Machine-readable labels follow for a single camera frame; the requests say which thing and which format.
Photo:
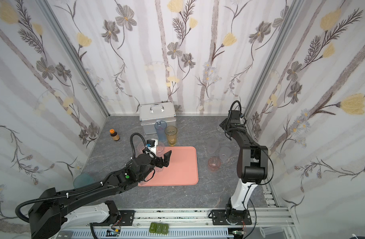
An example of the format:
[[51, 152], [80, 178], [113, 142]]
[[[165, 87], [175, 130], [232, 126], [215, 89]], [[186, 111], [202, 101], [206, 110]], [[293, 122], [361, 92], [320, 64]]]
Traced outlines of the clear glass two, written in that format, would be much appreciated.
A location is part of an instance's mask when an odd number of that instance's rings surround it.
[[165, 145], [162, 142], [158, 142], [157, 146], [156, 146], [156, 156], [157, 157], [161, 157], [163, 156], [165, 151]]

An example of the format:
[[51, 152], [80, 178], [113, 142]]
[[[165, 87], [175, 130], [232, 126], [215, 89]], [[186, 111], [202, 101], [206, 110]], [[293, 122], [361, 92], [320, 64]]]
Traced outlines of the clear glass three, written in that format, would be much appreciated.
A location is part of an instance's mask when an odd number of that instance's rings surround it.
[[162, 172], [164, 170], [164, 167], [163, 166], [162, 167], [155, 166], [154, 170], [155, 170], [155, 172]]

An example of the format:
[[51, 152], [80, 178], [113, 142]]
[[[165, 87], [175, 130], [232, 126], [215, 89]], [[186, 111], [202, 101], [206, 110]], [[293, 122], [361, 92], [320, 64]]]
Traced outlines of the clear glass one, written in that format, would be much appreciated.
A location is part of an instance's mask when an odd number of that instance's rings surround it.
[[142, 154], [143, 153], [143, 150], [145, 149], [146, 147], [144, 146], [144, 144], [141, 142], [140, 144], [138, 144], [137, 146], [137, 152], [139, 154]]

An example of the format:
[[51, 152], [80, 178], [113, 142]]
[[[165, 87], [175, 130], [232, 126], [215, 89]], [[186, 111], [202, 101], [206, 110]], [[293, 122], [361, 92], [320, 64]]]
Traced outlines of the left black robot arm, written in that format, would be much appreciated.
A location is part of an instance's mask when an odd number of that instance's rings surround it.
[[40, 198], [28, 200], [15, 209], [16, 216], [29, 223], [33, 239], [49, 239], [61, 230], [69, 219], [67, 215], [96, 200], [121, 194], [146, 181], [155, 168], [168, 167], [172, 151], [156, 155], [156, 141], [145, 140], [135, 132], [130, 136], [131, 160], [120, 170], [104, 179], [77, 189], [56, 191], [50, 188]]

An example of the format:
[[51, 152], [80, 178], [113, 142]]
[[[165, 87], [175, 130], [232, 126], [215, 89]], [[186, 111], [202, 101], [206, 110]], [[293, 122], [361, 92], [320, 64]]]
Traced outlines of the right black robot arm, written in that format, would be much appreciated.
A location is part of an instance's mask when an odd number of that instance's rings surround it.
[[226, 134], [239, 146], [237, 176], [239, 178], [234, 194], [229, 198], [224, 210], [211, 210], [208, 217], [214, 226], [251, 225], [248, 201], [254, 189], [268, 177], [268, 148], [260, 146], [247, 132], [241, 122], [241, 112], [230, 110], [221, 124]]

